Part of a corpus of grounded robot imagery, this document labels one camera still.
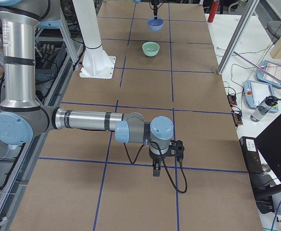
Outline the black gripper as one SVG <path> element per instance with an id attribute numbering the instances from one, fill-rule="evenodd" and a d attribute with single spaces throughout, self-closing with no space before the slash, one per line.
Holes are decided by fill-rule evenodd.
<path id="1" fill-rule="evenodd" d="M 159 0 L 151 0 L 151 5 L 153 6 L 154 19 L 157 19 Z"/>
<path id="2" fill-rule="evenodd" d="M 153 160 L 153 176 L 159 177 L 161 173 L 162 157 L 160 154 L 155 154 L 149 150 L 149 156 Z"/>

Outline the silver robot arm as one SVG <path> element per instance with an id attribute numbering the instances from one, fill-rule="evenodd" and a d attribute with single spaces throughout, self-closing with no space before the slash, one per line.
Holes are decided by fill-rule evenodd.
<path id="1" fill-rule="evenodd" d="M 78 128 L 115 133 L 122 143 L 149 146 L 153 175 L 171 156 L 173 123 L 164 116 L 145 122 L 139 113 L 119 114 L 45 106 L 35 94 L 35 29 L 61 25 L 58 0 L 0 0 L 5 99 L 0 104 L 0 140 L 21 145 L 52 129 Z"/>
<path id="2" fill-rule="evenodd" d="M 133 0 L 134 3 L 139 4 L 141 0 Z M 159 9 L 160 0 L 150 0 L 149 6 L 153 11 L 154 20 L 158 18 L 158 9 Z"/>

